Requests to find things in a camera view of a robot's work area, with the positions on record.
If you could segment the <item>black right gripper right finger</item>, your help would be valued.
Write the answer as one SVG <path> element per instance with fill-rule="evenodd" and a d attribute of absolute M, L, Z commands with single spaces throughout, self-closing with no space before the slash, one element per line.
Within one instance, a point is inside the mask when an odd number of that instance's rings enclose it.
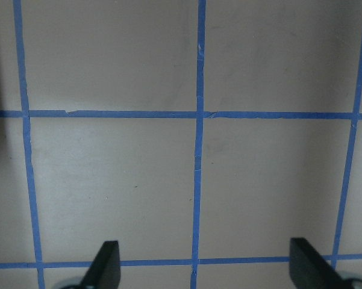
<path fill-rule="evenodd" d="M 353 288 L 351 279 L 343 279 L 305 238 L 291 238 L 289 276 L 298 289 Z"/>

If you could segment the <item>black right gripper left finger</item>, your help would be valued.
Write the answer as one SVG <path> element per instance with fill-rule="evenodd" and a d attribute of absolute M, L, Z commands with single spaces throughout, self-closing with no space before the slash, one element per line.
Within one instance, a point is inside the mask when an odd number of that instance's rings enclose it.
<path fill-rule="evenodd" d="M 105 241 L 78 288 L 117 289 L 121 280 L 118 241 Z"/>

